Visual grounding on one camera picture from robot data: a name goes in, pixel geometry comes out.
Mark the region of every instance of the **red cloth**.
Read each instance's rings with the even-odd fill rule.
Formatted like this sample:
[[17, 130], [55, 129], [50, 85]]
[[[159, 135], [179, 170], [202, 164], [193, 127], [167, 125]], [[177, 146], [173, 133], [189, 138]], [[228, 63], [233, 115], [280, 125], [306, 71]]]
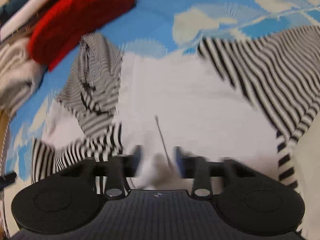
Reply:
[[128, 11], [134, 0], [60, 0], [40, 19], [30, 38], [30, 56], [51, 71], [82, 35]]

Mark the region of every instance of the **red hat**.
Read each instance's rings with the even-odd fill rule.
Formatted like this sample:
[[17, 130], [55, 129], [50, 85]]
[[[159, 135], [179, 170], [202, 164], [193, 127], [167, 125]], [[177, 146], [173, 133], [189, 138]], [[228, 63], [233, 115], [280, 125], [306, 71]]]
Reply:
[[134, 0], [60, 0], [40, 19], [30, 38], [30, 56], [51, 71], [82, 35], [128, 11]]

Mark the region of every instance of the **ribbed black surface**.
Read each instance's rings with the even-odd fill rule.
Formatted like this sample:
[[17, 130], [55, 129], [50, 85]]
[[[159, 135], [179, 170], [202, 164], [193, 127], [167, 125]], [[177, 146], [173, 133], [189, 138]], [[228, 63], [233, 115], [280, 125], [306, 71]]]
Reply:
[[191, 199], [185, 190], [132, 190], [123, 200], [109, 201], [88, 225], [55, 236], [21, 230], [13, 240], [301, 240], [295, 233], [254, 236], [223, 220], [209, 202]]

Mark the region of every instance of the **bed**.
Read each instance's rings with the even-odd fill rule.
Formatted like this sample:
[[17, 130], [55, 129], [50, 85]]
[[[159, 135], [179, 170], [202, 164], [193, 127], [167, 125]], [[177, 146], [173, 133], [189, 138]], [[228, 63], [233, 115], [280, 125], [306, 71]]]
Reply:
[[[106, 24], [100, 32], [124, 51], [143, 57], [161, 58], [177, 50], [193, 54], [202, 36], [245, 40], [299, 25], [320, 25], [320, 0], [136, 0], [136, 6]], [[7, 235], [18, 227], [11, 215], [14, 196], [31, 184], [32, 138], [40, 138], [54, 96], [62, 89], [77, 54], [73, 49], [39, 90], [17, 112], [10, 123], [4, 154], [5, 172], [14, 170], [17, 181], [2, 193], [2, 217]], [[307, 212], [304, 236], [318, 240], [320, 204], [316, 196], [317, 151], [320, 133], [318, 116], [294, 149], [295, 177]]]

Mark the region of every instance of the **blue bedsheet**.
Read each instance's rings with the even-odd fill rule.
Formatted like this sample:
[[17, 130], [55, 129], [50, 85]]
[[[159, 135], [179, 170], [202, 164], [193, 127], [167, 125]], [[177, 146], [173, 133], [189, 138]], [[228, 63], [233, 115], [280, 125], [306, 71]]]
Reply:
[[[125, 51], [163, 57], [194, 53], [203, 35], [254, 38], [298, 25], [319, 24], [320, 0], [137, 0], [136, 7], [100, 29]], [[6, 172], [30, 180], [32, 137], [41, 137], [54, 95], [65, 84], [78, 48], [66, 56], [10, 125]]]

